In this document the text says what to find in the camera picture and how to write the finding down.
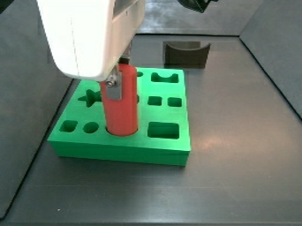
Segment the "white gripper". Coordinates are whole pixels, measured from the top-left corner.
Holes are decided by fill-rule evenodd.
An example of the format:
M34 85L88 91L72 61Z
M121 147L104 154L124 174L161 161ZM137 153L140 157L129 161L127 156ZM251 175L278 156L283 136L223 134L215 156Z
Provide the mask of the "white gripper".
M105 80L107 98L121 100L121 72L145 0L36 0L54 64L73 79Z

